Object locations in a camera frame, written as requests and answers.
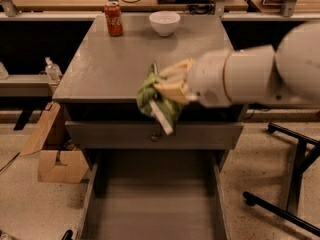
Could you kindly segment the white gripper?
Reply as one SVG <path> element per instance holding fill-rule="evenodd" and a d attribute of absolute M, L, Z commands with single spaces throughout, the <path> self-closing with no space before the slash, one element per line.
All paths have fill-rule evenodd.
<path fill-rule="evenodd" d="M 201 55 L 195 62 L 191 58 L 181 60 L 159 73 L 162 79 L 174 83 L 160 82 L 155 83 L 154 87 L 162 97 L 179 104 L 188 104 L 190 100 L 207 108 L 228 107 L 231 101 L 225 91 L 224 67 L 230 53 L 228 49 L 213 50 Z M 180 81 L 185 80 L 186 76 L 187 84 Z"/>

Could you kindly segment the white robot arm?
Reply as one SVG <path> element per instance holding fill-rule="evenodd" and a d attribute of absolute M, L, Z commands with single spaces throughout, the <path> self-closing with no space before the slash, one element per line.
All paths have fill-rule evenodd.
<path fill-rule="evenodd" d="M 320 24 L 289 31 L 270 45 L 211 50 L 163 69 L 155 89 L 177 103 L 205 107 L 236 104 L 315 106 L 320 102 Z"/>

